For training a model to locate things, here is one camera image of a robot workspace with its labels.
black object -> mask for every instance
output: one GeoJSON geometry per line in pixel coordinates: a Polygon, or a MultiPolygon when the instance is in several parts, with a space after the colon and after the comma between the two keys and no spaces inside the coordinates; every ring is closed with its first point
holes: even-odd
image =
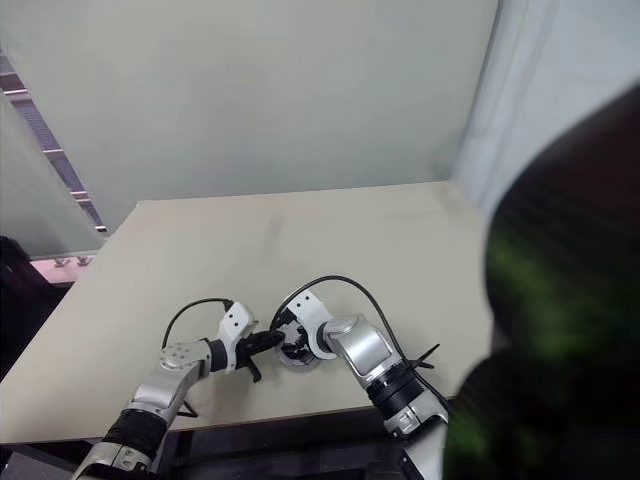
{"type": "Polygon", "coordinates": [[[209,348],[211,349],[211,371],[217,372],[227,368],[227,351],[222,340],[209,342],[209,348]]]}
{"type": "Polygon", "coordinates": [[[157,415],[127,409],[120,413],[102,441],[135,448],[153,460],[167,428],[167,422],[157,415]]]}
{"type": "Polygon", "coordinates": [[[505,346],[465,379],[450,479],[637,476],[640,86],[561,135],[514,182],[487,239],[505,346]]]}
{"type": "Polygon", "coordinates": [[[284,340],[284,333],[277,330],[252,333],[247,338],[242,338],[236,347],[236,370],[247,367],[253,376],[253,383],[262,380],[262,374],[251,359],[258,353],[267,351],[284,340]]]}
{"type": "Polygon", "coordinates": [[[283,343],[280,350],[291,360],[301,360],[307,363],[313,360],[314,357],[309,348],[309,335],[302,325],[296,331],[298,332],[298,338],[293,343],[283,343]]]}
{"type": "Polygon", "coordinates": [[[182,406],[186,408],[187,411],[183,412],[182,410],[180,410],[176,415],[178,415],[179,417],[198,418],[198,412],[195,411],[195,409],[189,402],[185,400],[184,402],[182,402],[182,406]]]}
{"type": "Polygon", "coordinates": [[[270,330],[275,330],[276,328],[280,328],[283,325],[289,325],[291,322],[296,321],[298,317],[288,308],[284,309],[275,322],[271,322],[270,330]]]}
{"type": "Polygon", "coordinates": [[[329,348],[327,342],[324,341],[324,328],[326,326],[327,324],[323,323],[322,325],[320,325],[320,328],[318,328],[318,332],[316,333],[316,343],[318,344],[320,350],[326,353],[331,353],[331,348],[329,348]]]}
{"type": "Polygon", "coordinates": [[[171,478],[338,479],[357,468],[347,478],[363,479],[372,462],[397,465],[399,445],[373,407],[222,426],[194,432],[189,458],[176,457],[171,478]]]}
{"type": "Polygon", "coordinates": [[[423,391],[412,369],[399,363],[373,382],[367,388],[367,395],[385,420],[388,420],[423,391]]]}
{"type": "Polygon", "coordinates": [[[415,360],[410,360],[409,361],[409,365],[411,368],[427,368],[429,370],[434,369],[435,367],[433,365],[431,365],[430,363],[425,362],[425,360],[433,353],[435,352],[438,348],[440,348],[440,344],[436,343],[433,347],[431,347],[429,350],[427,350],[426,352],[424,352],[422,355],[420,355],[418,358],[416,358],[415,360]]]}
{"type": "Polygon", "coordinates": [[[99,478],[100,480],[160,480],[162,478],[147,470],[138,469],[125,472],[119,468],[101,463],[89,465],[82,474],[90,478],[99,478]]]}
{"type": "Polygon", "coordinates": [[[44,325],[68,288],[56,288],[15,241],[0,237],[0,380],[44,325]]]}

beige table surface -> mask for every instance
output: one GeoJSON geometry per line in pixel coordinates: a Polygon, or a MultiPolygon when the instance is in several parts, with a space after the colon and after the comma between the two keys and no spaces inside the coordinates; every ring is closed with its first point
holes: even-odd
{"type": "MultiPolygon", "coordinates": [[[[157,362],[167,322],[184,304],[226,296],[266,328],[290,291],[327,273],[370,289],[408,355],[436,342],[428,374],[452,395],[489,350],[482,286],[484,224],[448,182],[291,194],[141,202],[102,248],[0,384],[0,443],[100,437],[157,362]]],[[[334,314],[362,312],[361,294],[314,292],[334,314]]],[[[172,340],[212,337],[222,313],[199,305],[172,340]]],[[[368,406],[340,360],[305,374],[273,352],[248,371],[192,388],[200,428],[368,406]]]]}

black plastic part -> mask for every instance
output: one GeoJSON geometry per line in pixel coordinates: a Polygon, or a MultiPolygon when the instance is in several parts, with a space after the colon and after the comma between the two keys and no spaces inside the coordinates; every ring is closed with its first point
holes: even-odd
{"type": "Polygon", "coordinates": [[[367,388],[367,395],[386,420],[423,391],[413,371],[404,363],[398,363],[367,388]]]}
{"type": "Polygon", "coordinates": [[[222,340],[213,340],[209,342],[211,349],[211,371],[217,372],[227,368],[227,351],[224,349],[222,340]]]}
{"type": "Polygon", "coordinates": [[[147,470],[125,471],[111,465],[94,463],[82,472],[82,476],[99,478],[100,480],[160,480],[162,477],[147,470]]]}
{"type": "Polygon", "coordinates": [[[186,400],[182,403],[182,406],[187,409],[187,411],[180,410],[176,415],[179,417],[187,417],[187,418],[198,418],[198,412],[191,406],[189,402],[186,400]]]}
{"type": "Polygon", "coordinates": [[[231,310],[231,307],[233,307],[234,303],[236,303],[234,300],[231,300],[229,298],[223,298],[222,299],[222,306],[224,308],[224,311],[228,312],[229,310],[231,310]]]}
{"type": "Polygon", "coordinates": [[[143,410],[123,410],[111,426],[103,442],[134,448],[153,460],[160,448],[167,422],[143,410]]]}
{"type": "Polygon", "coordinates": [[[285,309],[282,314],[278,317],[276,323],[270,328],[270,330],[274,330],[276,328],[280,328],[283,325],[289,325],[291,322],[295,322],[298,319],[295,313],[293,313],[288,308],[285,309]]]}
{"type": "Polygon", "coordinates": [[[271,350],[284,340],[284,333],[277,330],[252,333],[242,338],[236,347],[236,370],[247,367],[253,377],[253,383],[262,380],[262,374],[251,357],[258,353],[271,350]]]}
{"type": "Polygon", "coordinates": [[[318,328],[318,331],[316,332],[316,343],[318,344],[320,350],[322,350],[323,352],[332,353],[329,345],[327,345],[327,342],[324,341],[324,327],[326,327],[326,325],[327,323],[325,322],[320,325],[320,328],[318,328]]]}

wire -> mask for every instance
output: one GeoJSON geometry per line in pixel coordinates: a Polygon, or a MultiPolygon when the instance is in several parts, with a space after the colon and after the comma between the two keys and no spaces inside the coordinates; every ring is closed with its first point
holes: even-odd
{"type": "Polygon", "coordinates": [[[323,277],[318,277],[315,280],[311,280],[310,282],[305,283],[304,285],[302,285],[301,287],[296,289],[293,293],[290,293],[284,299],[284,301],[280,304],[280,306],[276,310],[276,313],[273,315],[273,319],[271,320],[271,325],[269,326],[269,330],[273,330],[273,329],[277,328],[278,319],[280,318],[282,313],[285,311],[285,309],[287,308],[287,305],[289,305],[291,300],[293,300],[295,297],[300,295],[305,290],[313,287],[314,285],[318,285],[319,283],[327,282],[327,281],[331,281],[331,280],[336,280],[336,281],[339,281],[339,282],[348,283],[349,285],[352,285],[352,286],[356,287],[358,290],[360,290],[360,292],[362,292],[364,294],[365,297],[367,297],[369,302],[371,302],[371,305],[373,305],[373,308],[375,309],[376,313],[380,317],[380,320],[382,320],[382,324],[384,325],[384,328],[387,330],[389,338],[391,339],[391,343],[393,344],[393,346],[397,350],[398,354],[400,355],[400,358],[402,359],[402,362],[408,368],[411,369],[411,371],[415,375],[416,379],[420,383],[422,383],[422,385],[424,385],[431,393],[433,393],[433,395],[440,401],[442,406],[448,411],[449,410],[449,404],[447,402],[447,399],[438,390],[436,390],[435,387],[432,386],[422,375],[420,375],[420,373],[418,373],[416,371],[416,366],[422,360],[424,360],[424,358],[426,358],[426,356],[428,356],[429,353],[432,353],[433,350],[435,350],[435,348],[437,348],[438,346],[430,349],[427,352],[426,355],[422,356],[419,359],[420,362],[414,363],[414,362],[410,361],[407,358],[407,356],[404,354],[404,350],[402,350],[402,347],[400,346],[400,343],[398,342],[398,339],[396,338],[395,333],[393,333],[393,329],[391,328],[391,325],[389,324],[389,321],[387,320],[387,317],[385,316],[384,312],[382,311],[382,308],[380,308],[380,305],[378,304],[378,302],[376,301],[374,296],[364,286],[362,286],[361,284],[359,284],[358,282],[356,282],[355,280],[353,280],[353,279],[351,279],[349,277],[345,277],[343,275],[325,275],[323,277]]]}
{"type": "MultiPolygon", "coordinates": [[[[217,297],[201,298],[200,300],[196,300],[195,302],[188,303],[187,305],[182,307],[180,310],[178,310],[178,313],[176,313],[173,316],[173,318],[169,322],[169,325],[167,325],[167,329],[164,331],[164,337],[162,338],[162,348],[167,346],[167,342],[169,341],[169,335],[171,335],[171,329],[173,328],[173,324],[176,323],[176,320],[178,320],[178,318],[180,318],[180,315],[182,315],[185,311],[189,310],[191,307],[195,307],[196,305],[200,305],[201,303],[214,303],[214,302],[215,303],[222,303],[222,305],[224,306],[225,311],[229,310],[231,308],[231,306],[233,305],[233,300],[230,300],[228,298],[217,298],[217,297]]],[[[177,413],[178,416],[180,416],[180,417],[189,417],[189,418],[198,418],[198,413],[189,404],[189,402],[187,402],[185,400],[183,405],[187,409],[187,412],[180,412],[179,411],[177,413]]]]}
{"type": "Polygon", "coordinates": [[[201,303],[222,303],[224,305],[225,311],[231,308],[233,305],[233,300],[229,300],[228,298],[201,298],[200,300],[196,300],[195,302],[188,303],[176,313],[169,325],[167,325],[167,329],[164,332],[164,337],[162,339],[162,348],[167,346],[167,341],[169,340],[169,335],[171,334],[171,329],[173,328],[173,324],[176,323],[176,320],[182,315],[186,310],[189,310],[191,307],[195,307],[196,305],[200,305],[201,303]]]}

